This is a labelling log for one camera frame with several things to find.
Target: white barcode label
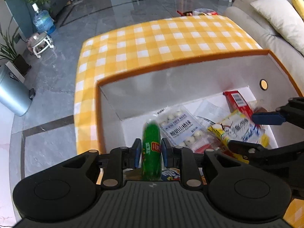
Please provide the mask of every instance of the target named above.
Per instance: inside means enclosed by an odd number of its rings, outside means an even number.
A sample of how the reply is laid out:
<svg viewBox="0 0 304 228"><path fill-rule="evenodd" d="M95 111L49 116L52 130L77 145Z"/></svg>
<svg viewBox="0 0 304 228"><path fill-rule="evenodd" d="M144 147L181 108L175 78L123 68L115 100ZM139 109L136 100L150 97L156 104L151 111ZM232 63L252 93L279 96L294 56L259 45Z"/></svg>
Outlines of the white barcode label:
<svg viewBox="0 0 304 228"><path fill-rule="evenodd" d="M243 100L242 96L239 93L232 93L231 94L235 102L237 103L238 107L246 106L245 101Z"/></svg>

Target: sofa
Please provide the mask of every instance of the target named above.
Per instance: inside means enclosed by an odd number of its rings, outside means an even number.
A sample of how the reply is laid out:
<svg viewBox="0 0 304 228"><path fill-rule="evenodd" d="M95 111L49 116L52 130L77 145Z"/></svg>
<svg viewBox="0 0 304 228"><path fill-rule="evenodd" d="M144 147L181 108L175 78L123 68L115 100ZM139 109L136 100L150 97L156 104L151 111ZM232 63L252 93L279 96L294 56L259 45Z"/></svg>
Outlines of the sofa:
<svg viewBox="0 0 304 228"><path fill-rule="evenodd" d="M224 12L246 31L262 48L270 49L282 62L304 93L304 57L273 28L273 26L250 5L256 0L235 0Z"/></svg>

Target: electrical outlet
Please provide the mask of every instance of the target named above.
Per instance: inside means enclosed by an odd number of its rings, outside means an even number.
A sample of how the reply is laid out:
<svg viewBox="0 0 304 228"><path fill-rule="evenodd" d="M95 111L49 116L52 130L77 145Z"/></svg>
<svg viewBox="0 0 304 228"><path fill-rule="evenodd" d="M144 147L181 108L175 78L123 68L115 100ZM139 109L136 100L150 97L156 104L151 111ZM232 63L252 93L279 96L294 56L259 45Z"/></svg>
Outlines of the electrical outlet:
<svg viewBox="0 0 304 228"><path fill-rule="evenodd" d="M14 42L15 44L19 42L19 40L21 39L20 34L18 33L15 37L14 37Z"/></svg>

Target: small stool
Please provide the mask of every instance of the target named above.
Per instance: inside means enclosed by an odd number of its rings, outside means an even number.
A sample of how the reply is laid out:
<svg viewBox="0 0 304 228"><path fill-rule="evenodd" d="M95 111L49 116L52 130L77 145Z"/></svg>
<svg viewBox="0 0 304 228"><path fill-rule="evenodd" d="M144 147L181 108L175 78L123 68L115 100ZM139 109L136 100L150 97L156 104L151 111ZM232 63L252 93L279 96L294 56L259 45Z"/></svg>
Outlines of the small stool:
<svg viewBox="0 0 304 228"><path fill-rule="evenodd" d="M41 58L41 53L47 48L54 48L52 38L46 33L35 33L28 41L28 48L32 50L37 58Z"/></svg>

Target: yellow checkered tablecloth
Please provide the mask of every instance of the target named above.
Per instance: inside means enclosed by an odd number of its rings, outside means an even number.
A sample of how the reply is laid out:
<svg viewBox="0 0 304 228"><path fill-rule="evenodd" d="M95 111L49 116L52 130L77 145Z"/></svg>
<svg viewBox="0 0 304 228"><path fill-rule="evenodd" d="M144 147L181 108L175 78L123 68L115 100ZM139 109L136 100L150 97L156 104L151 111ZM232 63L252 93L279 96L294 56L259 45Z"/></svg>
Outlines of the yellow checkered tablecloth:
<svg viewBox="0 0 304 228"><path fill-rule="evenodd" d="M113 30L83 43L76 75L74 123L77 153L99 149L95 88L121 71L220 52L261 48L223 16L184 16ZM284 219L304 227L304 201L294 200Z"/></svg>

